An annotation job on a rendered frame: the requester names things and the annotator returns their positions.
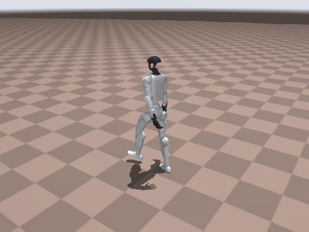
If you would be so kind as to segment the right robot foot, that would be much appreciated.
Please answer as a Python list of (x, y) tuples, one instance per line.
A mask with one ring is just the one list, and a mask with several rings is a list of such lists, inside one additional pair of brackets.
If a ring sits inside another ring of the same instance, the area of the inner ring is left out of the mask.
[(162, 169), (164, 169), (166, 172), (168, 172), (168, 173), (170, 173), (171, 172), (171, 168), (167, 165), (167, 167), (165, 167), (165, 165), (164, 164), (160, 164), (160, 167), (162, 168)]

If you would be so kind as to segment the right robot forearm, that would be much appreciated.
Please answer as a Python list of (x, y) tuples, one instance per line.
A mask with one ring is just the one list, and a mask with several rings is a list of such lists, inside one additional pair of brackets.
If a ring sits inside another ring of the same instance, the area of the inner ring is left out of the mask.
[(168, 102), (168, 98), (167, 98), (167, 96), (168, 96), (168, 93), (166, 92), (165, 94), (164, 94), (164, 96), (163, 96), (163, 100), (162, 100), (162, 102), (163, 102), (163, 106), (166, 106), (166, 104), (167, 104), (167, 102)]

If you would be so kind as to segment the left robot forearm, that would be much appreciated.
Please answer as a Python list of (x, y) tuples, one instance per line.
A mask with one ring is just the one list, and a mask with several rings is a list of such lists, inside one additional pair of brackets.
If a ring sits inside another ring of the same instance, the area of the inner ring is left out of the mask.
[(144, 96), (144, 100), (146, 102), (146, 105), (148, 107), (149, 113), (150, 113), (150, 118), (153, 118), (153, 113), (155, 114), (155, 110), (153, 107), (153, 102), (149, 98), (149, 96)]

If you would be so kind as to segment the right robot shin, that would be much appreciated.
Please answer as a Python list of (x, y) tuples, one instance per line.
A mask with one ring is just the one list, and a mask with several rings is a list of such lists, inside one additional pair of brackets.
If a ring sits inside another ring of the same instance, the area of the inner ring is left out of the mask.
[(161, 145), (161, 151), (164, 158), (165, 167), (167, 167), (167, 165), (169, 166), (169, 140), (167, 145)]

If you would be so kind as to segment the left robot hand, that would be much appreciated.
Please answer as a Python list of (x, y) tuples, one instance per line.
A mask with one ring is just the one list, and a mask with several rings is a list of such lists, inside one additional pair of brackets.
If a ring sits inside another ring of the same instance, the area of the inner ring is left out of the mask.
[(158, 123), (158, 121), (156, 120), (156, 115), (153, 113), (153, 118), (151, 118), (151, 120), (153, 120), (153, 124), (155, 125), (155, 127), (157, 129), (162, 129), (163, 127), (161, 127)]

